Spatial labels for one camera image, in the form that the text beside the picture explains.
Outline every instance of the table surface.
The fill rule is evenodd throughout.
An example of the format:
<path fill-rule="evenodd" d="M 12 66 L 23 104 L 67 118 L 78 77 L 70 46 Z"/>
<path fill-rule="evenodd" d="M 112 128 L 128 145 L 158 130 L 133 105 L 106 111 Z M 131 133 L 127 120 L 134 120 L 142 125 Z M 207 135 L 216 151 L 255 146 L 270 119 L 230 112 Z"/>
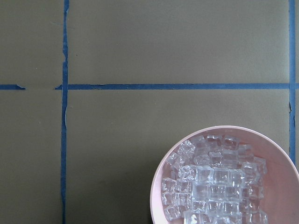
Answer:
<path fill-rule="evenodd" d="M 210 126 L 299 168 L 295 4 L 2 2 L 0 223 L 150 224 L 160 160 Z"/>

